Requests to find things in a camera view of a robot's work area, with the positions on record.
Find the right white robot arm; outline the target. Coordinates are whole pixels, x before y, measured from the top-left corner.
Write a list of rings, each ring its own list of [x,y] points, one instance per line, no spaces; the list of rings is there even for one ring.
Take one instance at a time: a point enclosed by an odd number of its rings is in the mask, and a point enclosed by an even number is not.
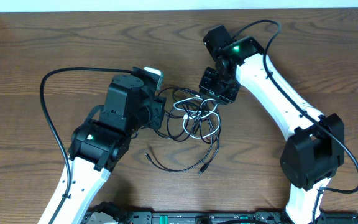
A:
[[[226,105],[240,87],[248,89],[280,128],[286,141],[280,166],[291,182],[285,212],[292,223],[311,223],[321,215],[320,187],[328,185],[344,163],[344,123],[307,103],[278,73],[264,48],[251,36],[234,40],[220,25],[203,42],[215,67],[208,67],[199,88]]]

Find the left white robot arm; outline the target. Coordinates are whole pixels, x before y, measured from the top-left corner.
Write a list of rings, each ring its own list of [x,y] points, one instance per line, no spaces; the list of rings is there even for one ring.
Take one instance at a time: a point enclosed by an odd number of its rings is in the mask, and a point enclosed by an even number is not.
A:
[[[155,96],[163,73],[139,70],[112,78],[103,105],[72,134],[68,164],[40,223],[80,223],[141,127],[160,129],[166,99]]]

